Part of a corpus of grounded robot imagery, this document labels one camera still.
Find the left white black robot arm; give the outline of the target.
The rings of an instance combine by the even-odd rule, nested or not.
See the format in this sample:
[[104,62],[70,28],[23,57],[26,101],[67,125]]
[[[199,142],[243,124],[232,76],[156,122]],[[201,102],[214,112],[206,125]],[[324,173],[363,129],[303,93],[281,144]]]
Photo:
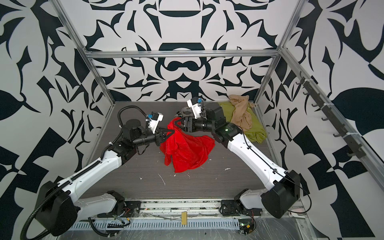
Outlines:
[[83,202],[80,198],[103,177],[128,162],[138,153],[140,146],[147,147],[151,143],[160,146],[175,133],[173,130],[159,127],[164,117],[161,113],[144,114],[144,127],[137,119],[130,119],[123,123],[121,115],[129,109],[144,113],[141,108],[133,105],[120,109],[117,119],[121,130],[118,136],[104,148],[98,159],[56,184],[47,182],[41,187],[36,208],[21,230],[22,240],[28,238],[27,232],[33,220],[37,220],[45,228],[45,231],[35,237],[36,240],[49,234],[60,236],[76,222],[112,212],[118,207],[118,202],[123,201],[123,197],[114,191],[85,199]]

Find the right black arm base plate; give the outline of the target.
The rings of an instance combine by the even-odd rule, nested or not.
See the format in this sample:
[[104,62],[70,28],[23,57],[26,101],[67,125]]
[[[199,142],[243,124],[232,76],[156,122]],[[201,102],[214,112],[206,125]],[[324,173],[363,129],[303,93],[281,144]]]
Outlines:
[[221,200],[219,208],[219,212],[223,216],[260,216],[262,211],[263,209],[260,208],[247,209],[240,200]]

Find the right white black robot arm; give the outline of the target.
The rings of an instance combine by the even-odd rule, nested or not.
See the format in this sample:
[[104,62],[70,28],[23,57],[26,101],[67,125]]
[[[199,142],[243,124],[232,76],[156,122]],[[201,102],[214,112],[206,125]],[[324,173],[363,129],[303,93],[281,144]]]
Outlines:
[[285,213],[293,213],[291,207],[305,192],[301,176],[271,161],[239,126],[227,122],[221,107],[204,108],[203,113],[203,116],[182,117],[175,121],[175,126],[188,133],[210,132],[218,143],[238,156],[258,176],[265,188],[241,193],[241,206],[247,210],[263,208],[277,219]]

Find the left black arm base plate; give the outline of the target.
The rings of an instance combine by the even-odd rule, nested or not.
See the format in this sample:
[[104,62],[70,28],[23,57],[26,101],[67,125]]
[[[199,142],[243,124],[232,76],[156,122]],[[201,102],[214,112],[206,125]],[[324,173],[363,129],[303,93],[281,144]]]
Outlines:
[[130,218],[140,212],[141,201],[118,201],[111,212],[98,214],[98,218]]

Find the red cloth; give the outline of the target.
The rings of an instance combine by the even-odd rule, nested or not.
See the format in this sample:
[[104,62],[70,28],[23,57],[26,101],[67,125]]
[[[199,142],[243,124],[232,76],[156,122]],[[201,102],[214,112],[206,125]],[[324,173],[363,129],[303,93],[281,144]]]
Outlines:
[[173,164],[175,173],[183,173],[201,167],[216,144],[208,136],[194,137],[185,134],[175,125],[177,120],[180,118],[174,118],[167,125],[175,133],[160,145],[160,150],[165,155],[165,165]]

